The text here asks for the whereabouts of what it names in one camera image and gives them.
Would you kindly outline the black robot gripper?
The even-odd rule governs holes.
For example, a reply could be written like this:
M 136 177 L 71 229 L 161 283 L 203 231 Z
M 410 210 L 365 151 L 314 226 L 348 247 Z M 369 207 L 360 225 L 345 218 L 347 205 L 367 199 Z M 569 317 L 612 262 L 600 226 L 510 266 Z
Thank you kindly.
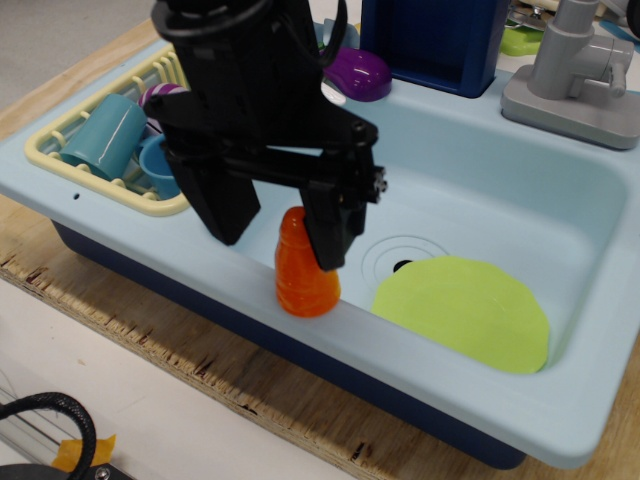
M 260 211 L 254 182 L 291 186 L 319 267 L 341 268 L 364 232 L 366 203 L 386 188 L 372 155 L 376 127 L 321 90 L 346 4 L 325 48 L 305 1 L 159 1 L 151 19 L 189 88 L 144 109 L 162 126 L 173 176 L 208 231 L 236 244 Z

